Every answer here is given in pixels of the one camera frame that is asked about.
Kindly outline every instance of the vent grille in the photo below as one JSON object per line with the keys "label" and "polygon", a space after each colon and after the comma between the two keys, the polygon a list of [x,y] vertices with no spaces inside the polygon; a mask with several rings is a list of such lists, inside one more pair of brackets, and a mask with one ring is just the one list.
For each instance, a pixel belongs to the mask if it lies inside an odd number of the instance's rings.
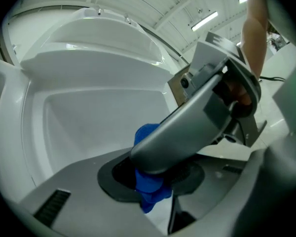
{"label": "vent grille", "polygon": [[35,213],[34,217],[44,225],[50,227],[70,195],[71,193],[68,191],[56,190],[37,213]]}
{"label": "vent grille", "polygon": [[232,173],[235,173],[235,174],[241,174],[241,172],[242,172],[241,168],[232,167],[232,166],[229,166],[229,165],[224,166],[222,169],[226,170],[226,171],[229,171],[229,172],[232,172]]}

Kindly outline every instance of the blue towel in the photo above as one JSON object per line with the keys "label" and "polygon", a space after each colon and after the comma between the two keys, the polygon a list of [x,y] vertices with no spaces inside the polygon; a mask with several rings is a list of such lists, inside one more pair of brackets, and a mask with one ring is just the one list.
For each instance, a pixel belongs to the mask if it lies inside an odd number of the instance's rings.
{"label": "blue towel", "polygon": [[[135,134],[134,145],[141,142],[154,130],[156,130],[160,124],[145,124],[139,128]],[[164,198],[171,197],[172,189],[164,185],[163,177],[156,177],[148,175],[135,169],[136,175],[136,191],[143,196],[141,207],[144,213],[150,212],[154,205]]]}

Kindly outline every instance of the white plastic panel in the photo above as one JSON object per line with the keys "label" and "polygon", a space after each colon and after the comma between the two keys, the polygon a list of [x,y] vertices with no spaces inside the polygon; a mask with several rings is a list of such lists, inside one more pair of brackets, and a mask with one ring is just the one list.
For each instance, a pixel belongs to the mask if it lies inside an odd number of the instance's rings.
{"label": "white plastic panel", "polygon": [[24,60],[46,51],[44,48],[51,43],[79,43],[82,47],[89,44],[151,63],[163,63],[158,45],[137,23],[130,23],[109,10],[98,15],[93,8],[80,9],[44,33]]}
{"label": "white plastic panel", "polygon": [[73,12],[75,10],[43,10],[11,18],[8,31],[19,62],[43,33]]}
{"label": "white plastic panel", "polygon": [[163,64],[143,62],[111,49],[78,43],[51,43],[22,67],[41,79],[64,79],[83,86],[136,87],[162,90],[172,74]]}
{"label": "white plastic panel", "polygon": [[35,188],[23,153],[21,133],[28,84],[20,68],[0,60],[0,191],[16,202]]}
{"label": "white plastic panel", "polygon": [[169,115],[161,92],[77,91],[50,96],[44,105],[44,137],[53,172],[77,160],[134,145],[146,123]]}

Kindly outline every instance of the white wall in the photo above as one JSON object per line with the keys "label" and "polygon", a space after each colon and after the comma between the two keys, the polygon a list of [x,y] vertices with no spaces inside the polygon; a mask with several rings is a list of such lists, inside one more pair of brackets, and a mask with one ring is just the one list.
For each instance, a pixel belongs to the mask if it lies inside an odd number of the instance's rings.
{"label": "white wall", "polygon": [[289,43],[271,56],[263,66],[262,76],[287,78],[296,66],[296,47]]}
{"label": "white wall", "polygon": [[[58,21],[69,16],[75,10],[43,10],[14,17],[9,21],[9,34],[12,45],[15,45],[16,56],[22,60],[34,42]],[[171,57],[166,46],[153,36],[150,36],[161,48],[162,55],[171,67],[170,73],[175,74],[182,66]]]}
{"label": "white wall", "polygon": [[274,55],[270,44],[267,44],[267,48],[266,48],[266,54],[265,54],[265,59],[264,62],[266,62],[268,59],[270,59],[272,56]]}

